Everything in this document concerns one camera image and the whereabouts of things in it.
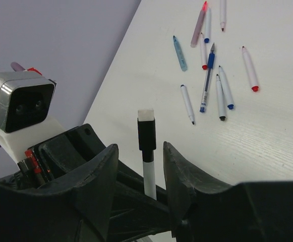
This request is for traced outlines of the white marker red end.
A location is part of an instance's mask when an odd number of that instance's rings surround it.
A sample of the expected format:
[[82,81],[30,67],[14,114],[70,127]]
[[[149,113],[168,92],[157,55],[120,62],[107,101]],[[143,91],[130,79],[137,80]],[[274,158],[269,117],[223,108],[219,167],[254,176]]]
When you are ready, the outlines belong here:
[[220,28],[222,32],[226,27],[226,0],[220,0]]

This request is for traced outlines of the pink highlighter pen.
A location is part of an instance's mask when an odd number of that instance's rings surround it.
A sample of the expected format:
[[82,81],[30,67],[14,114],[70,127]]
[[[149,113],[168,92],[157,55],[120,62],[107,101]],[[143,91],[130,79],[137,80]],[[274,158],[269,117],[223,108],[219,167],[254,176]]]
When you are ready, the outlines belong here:
[[197,23],[196,23],[196,26],[194,29],[194,33],[193,33],[193,36],[191,39],[191,43],[190,43],[191,48],[196,47],[196,45],[198,43],[199,36],[200,36],[202,26],[203,26],[203,22],[204,22],[204,18],[205,18],[206,12],[207,12],[207,6],[208,6],[208,2],[205,1],[202,8],[201,8],[200,13],[199,13]]

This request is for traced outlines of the white marker blue eraser cap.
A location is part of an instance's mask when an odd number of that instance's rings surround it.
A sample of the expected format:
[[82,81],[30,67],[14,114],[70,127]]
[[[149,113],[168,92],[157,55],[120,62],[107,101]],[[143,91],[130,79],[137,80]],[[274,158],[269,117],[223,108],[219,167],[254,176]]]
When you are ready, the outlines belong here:
[[230,90],[230,87],[229,87],[229,84],[227,81],[226,74],[225,74],[222,66],[219,66],[218,69],[219,69],[220,81],[221,81],[222,89],[224,92],[224,97],[225,97],[227,108],[229,110],[233,110],[235,107],[235,103],[234,103],[234,100],[233,100],[233,97],[231,94],[231,90]]

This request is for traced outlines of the black capped marker small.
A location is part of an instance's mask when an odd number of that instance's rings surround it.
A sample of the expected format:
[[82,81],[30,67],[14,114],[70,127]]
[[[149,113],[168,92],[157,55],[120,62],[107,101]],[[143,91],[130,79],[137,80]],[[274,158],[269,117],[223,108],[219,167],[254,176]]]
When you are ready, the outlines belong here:
[[216,75],[216,94],[217,94],[217,103],[218,103],[218,115],[221,121],[226,120],[226,112],[224,108],[224,97],[223,90],[221,85],[221,80],[219,74]]

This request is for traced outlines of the white marker black cap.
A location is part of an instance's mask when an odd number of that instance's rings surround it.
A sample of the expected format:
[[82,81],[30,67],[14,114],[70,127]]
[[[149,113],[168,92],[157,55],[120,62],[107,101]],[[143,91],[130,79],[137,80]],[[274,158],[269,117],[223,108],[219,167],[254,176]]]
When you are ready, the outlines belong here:
[[137,118],[139,150],[142,152],[144,194],[157,199],[154,150],[156,149],[156,129],[153,109],[138,110]]

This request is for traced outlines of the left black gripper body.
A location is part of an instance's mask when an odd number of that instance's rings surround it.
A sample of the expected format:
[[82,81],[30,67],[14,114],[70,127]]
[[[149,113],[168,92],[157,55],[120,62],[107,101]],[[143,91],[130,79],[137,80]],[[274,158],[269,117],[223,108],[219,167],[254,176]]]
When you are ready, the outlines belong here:
[[[105,146],[89,124],[29,147],[14,190],[37,189],[92,160]],[[157,234],[169,231],[166,191],[157,200],[144,194],[142,177],[118,158],[107,234]]]

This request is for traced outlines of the white marker plain blue cap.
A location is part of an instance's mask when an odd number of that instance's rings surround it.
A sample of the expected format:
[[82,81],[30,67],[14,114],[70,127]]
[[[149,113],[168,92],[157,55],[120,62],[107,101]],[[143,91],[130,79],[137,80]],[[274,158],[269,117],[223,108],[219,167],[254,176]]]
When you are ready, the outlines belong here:
[[182,84],[180,86],[180,89],[181,89],[181,93],[182,93],[182,96],[183,96],[183,100],[184,100],[184,103],[185,103],[185,107],[186,107],[188,117],[189,117],[192,125],[195,125],[195,115],[194,115],[194,112],[193,112],[193,108],[192,108],[192,105],[191,105],[191,101],[190,101],[190,97],[189,97],[189,94],[188,94],[188,91],[187,91],[187,87],[184,84]]

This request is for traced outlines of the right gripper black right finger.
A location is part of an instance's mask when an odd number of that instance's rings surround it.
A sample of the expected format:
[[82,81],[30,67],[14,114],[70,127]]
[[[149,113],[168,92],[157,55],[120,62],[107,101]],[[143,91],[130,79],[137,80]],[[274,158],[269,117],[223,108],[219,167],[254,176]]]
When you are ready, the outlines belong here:
[[293,241],[293,181],[229,185],[163,144],[171,234],[177,241]]

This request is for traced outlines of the light blue highlighter pen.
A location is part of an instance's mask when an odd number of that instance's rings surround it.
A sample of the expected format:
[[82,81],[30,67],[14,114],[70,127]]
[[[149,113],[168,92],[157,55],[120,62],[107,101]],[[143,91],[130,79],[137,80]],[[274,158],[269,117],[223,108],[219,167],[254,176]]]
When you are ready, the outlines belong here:
[[180,68],[183,72],[185,72],[188,69],[188,66],[187,66],[182,48],[181,48],[180,43],[175,35],[172,37],[172,39],[173,39],[173,45],[174,45],[175,52],[177,54]]

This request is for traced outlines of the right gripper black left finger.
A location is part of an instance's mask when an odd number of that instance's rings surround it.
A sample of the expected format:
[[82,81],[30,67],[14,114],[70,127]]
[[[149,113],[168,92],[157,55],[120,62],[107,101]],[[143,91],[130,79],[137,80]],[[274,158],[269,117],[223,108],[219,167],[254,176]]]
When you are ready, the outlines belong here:
[[106,241],[119,149],[37,189],[0,184],[0,241]]

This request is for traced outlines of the white marker red cap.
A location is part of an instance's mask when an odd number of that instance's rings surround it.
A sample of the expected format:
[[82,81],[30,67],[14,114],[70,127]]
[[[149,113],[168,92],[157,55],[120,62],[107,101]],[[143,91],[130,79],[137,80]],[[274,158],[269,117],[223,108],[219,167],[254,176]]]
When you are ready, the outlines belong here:
[[201,51],[201,63],[202,63],[202,69],[207,70],[207,54],[206,54],[206,46],[204,42],[204,35],[203,33],[200,33],[200,51]]

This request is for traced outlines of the blue gel pen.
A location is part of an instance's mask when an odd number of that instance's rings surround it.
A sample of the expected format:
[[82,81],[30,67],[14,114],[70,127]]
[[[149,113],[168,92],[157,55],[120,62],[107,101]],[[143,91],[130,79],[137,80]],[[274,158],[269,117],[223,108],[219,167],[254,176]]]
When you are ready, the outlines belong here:
[[210,87],[211,74],[214,67],[214,60],[215,60],[215,43],[212,44],[209,57],[208,57],[208,64],[207,64],[208,68],[207,68],[207,74],[206,74],[204,89],[203,89],[202,98],[201,98],[201,105],[200,105],[201,113],[205,113],[207,108],[208,93],[209,93],[209,87]]

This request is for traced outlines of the red capped marker top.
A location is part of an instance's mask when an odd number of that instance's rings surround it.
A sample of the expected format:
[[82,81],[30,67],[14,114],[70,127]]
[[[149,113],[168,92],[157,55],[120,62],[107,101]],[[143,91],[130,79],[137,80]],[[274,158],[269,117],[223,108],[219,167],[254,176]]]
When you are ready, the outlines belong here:
[[256,75],[256,71],[255,71],[251,56],[245,46],[242,46],[242,55],[243,55],[243,60],[245,63],[251,89],[253,92],[258,92],[259,91],[258,78]]

